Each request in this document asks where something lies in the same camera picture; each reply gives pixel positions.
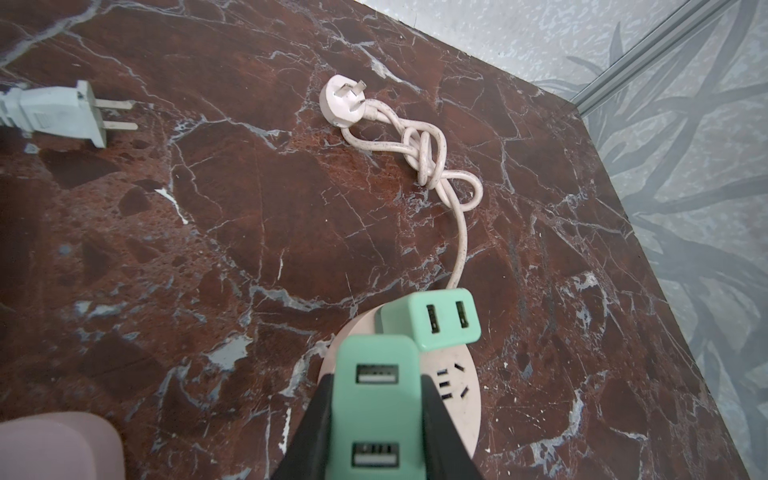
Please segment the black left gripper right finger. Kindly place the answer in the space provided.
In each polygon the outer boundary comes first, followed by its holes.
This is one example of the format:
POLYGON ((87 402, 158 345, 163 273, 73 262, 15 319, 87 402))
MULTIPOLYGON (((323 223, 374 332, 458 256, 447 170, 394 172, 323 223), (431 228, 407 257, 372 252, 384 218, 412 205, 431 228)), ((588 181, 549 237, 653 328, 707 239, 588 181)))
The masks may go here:
POLYGON ((429 480, 482 480, 429 375, 421 376, 423 444, 429 480))

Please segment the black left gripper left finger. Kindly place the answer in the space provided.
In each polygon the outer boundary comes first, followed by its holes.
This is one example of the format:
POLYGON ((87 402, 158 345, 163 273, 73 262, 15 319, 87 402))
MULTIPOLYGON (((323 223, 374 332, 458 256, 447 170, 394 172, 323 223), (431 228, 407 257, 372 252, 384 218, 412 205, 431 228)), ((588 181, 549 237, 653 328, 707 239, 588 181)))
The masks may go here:
POLYGON ((331 436, 334 375, 324 375, 273 480, 323 480, 331 436))

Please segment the mint green charger cube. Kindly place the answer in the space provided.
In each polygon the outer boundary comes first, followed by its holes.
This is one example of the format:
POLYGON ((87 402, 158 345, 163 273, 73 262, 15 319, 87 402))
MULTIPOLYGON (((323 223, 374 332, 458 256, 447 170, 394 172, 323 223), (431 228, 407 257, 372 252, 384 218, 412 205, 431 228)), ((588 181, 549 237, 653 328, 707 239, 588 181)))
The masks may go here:
POLYGON ((337 352, 327 479, 424 479, 420 354, 404 335, 352 335, 337 352))

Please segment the light green charger cube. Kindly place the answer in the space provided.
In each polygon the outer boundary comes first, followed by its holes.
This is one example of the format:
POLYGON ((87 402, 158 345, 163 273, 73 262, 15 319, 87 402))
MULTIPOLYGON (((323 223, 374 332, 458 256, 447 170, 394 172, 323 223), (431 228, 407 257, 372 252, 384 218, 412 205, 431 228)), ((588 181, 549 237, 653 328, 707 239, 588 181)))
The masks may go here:
POLYGON ((388 302, 375 313, 374 324, 377 333, 411 338, 421 352, 481 337, 474 297, 464 288, 416 292, 388 302))

